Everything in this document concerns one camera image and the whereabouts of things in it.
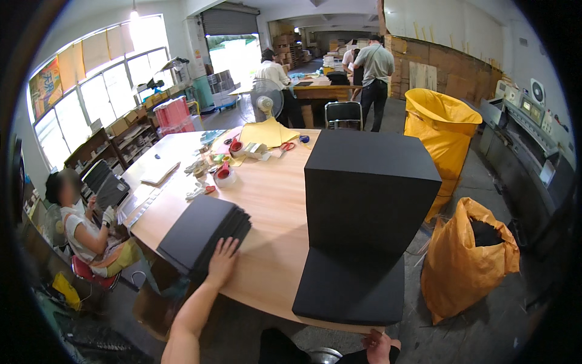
black pants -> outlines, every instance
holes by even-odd
[[[390,364],[394,364],[400,350],[390,348]],[[261,334],[261,351],[258,364],[310,364],[309,354],[299,349],[290,338],[276,328]],[[344,355],[338,364],[368,364],[365,350]]]
[[[291,95],[291,91],[283,90],[283,110],[277,121],[289,127],[288,119],[291,119],[291,125],[296,129],[305,129],[305,122],[303,121],[303,114],[301,113],[301,106],[299,101]]]
[[[374,124],[372,125],[373,132],[380,131],[380,125],[382,125],[382,117],[384,116],[384,106],[386,105],[386,99],[388,98],[388,85],[384,81],[375,79],[368,86],[362,88],[362,113],[365,120],[368,117],[368,112],[370,111],[370,106],[374,103]]]

hand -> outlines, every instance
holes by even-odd
[[[238,239],[228,238],[225,241],[224,238],[220,238],[218,241],[214,254],[210,258],[208,276],[206,277],[206,282],[216,289],[221,289],[232,274],[236,259],[239,256],[238,251],[235,253],[238,245]]]
[[[93,195],[93,196],[91,196],[91,198],[89,198],[89,201],[88,201],[88,203],[87,203],[87,208],[88,208],[90,211],[93,211],[93,210],[95,210],[95,202],[96,202],[96,201],[97,201],[97,195]]]
[[[379,333],[372,329],[369,334],[361,340],[366,349],[366,356],[369,364],[390,364],[390,344],[391,339],[385,333]]]
[[[115,213],[113,212],[113,207],[108,206],[105,212],[103,213],[102,223],[105,224],[106,222],[108,222],[109,226],[113,226],[114,221]]]

pink paper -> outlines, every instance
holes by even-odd
[[[232,138],[237,138],[237,140],[238,140],[241,131],[243,131],[243,127],[237,126],[236,128],[232,129],[230,132],[228,132],[223,140],[232,139]],[[218,149],[216,150],[216,152],[214,152],[214,154],[228,154],[228,155],[230,155],[230,152],[228,151],[229,147],[230,147],[230,144],[227,145],[227,144],[222,143],[222,145],[218,147]]]

table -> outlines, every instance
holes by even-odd
[[[319,130],[297,129],[309,135],[313,146]],[[202,132],[166,135],[141,156],[124,174],[132,190],[158,154],[161,158],[177,157],[181,165],[175,177],[132,226],[132,234],[150,249],[156,250],[173,223],[186,209],[186,192],[193,190],[195,178],[183,170],[196,158]],[[221,293],[258,310],[299,323],[334,330],[369,333],[369,326],[338,324],[295,316],[293,301],[309,249],[305,207],[303,167],[311,150],[302,146],[285,153],[280,159],[262,162],[247,159],[235,168],[238,180],[210,196],[238,204],[251,216],[253,228],[240,246],[240,258],[232,279]],[[207,182],[214,185],[210,175]],[[128,216],[127,224],[139,211]]]
[[[326,76],[320,76],[316,79],[305,79],[303,81],[313,82],[309,86],[295,86],[293,92],[299,100],[317,100],[317,99],[336,99],[338,101],[349,101],[351,98],[350,90],[361,89],[361,86],[354,85],[331,85],[331,81]],[[252,84],[239,87],[229,95],[247,94],[251,92]],[[313,110],[311,104],[301,106],[301,113],[305,120],[305,127],[313,129]]]

yellow bag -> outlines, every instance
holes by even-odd
[[[431,90],[412,89],[404,95],[404,135],[420,139],[442,179],[441,188],[425,217],[429,222],[457,188],[469,143],[482,117],[464,102]]]
[[[495,227],[503,243],[475,246],[469,218]],[[432,323],[465,310],[515,272],[519,272],[519,248],[507,226],[478,202],[461,198],[449,222],[442,226],[437,219],[424,259],[420,287]]]
[[[67,305],[71,306],[75,311],[79,311],[81,309],[81,299],[79,298],[79,294],[77,294],[77,290],[71,286],[62,272],[59,272],[55,275],[55,280],[52,282],[52,287],[60,293],[64,294]]]

